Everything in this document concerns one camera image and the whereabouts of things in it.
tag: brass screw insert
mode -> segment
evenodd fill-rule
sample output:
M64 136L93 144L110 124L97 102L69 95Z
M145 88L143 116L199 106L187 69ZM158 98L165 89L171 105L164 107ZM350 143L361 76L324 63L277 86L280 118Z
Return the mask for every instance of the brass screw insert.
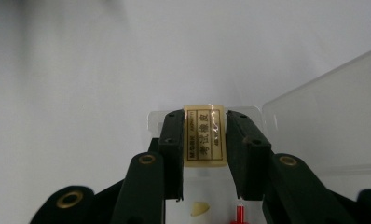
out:
M282 156L279 158L279 161L282 164L288 165L288 166L296 166L298 164L296 159L294 159L293 157L289 157L289 156Z
M70 208L83 200L83 192L80 190L73 190L61 196L57 201L57 207Z
M153 155L143 155L139 157L139 163L144 165L154 163L154 161L156 161L156 157Z

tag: white background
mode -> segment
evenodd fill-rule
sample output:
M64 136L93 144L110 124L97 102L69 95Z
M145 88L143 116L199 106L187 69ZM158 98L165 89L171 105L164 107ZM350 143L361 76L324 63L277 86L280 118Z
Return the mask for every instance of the white background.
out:
M261 107L369 50L371 0L0 1L0 223L122 179L150 111Z

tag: clear plastic box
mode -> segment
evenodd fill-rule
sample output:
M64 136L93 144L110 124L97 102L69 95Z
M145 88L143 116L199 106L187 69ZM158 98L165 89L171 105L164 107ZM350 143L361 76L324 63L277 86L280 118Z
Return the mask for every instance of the clear plastic box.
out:
M249 116L275 153L293 154L331 190L356 199L371 189L371 51L256 107L227 108ZM159 137L170 111L151 112L148 130ZM229 223L237 204L228 167L185 168L185 200L167 202L167 223L186 223L194 201L211 205L212 223ZM246 203L246 220L266 223L261 202Z

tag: label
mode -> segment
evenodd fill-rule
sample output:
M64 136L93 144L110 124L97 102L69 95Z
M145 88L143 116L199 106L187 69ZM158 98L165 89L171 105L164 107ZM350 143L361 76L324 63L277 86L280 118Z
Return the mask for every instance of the label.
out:
M227 165L224 108L187 105L185 110L185 166Z

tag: transparent plastic lid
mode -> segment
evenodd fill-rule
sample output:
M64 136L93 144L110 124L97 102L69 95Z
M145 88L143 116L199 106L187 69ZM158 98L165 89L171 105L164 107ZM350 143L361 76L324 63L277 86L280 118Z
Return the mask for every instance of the transparent plastic lid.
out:
M371 189L371 52L265 104L275 153L304 160L329 188Z

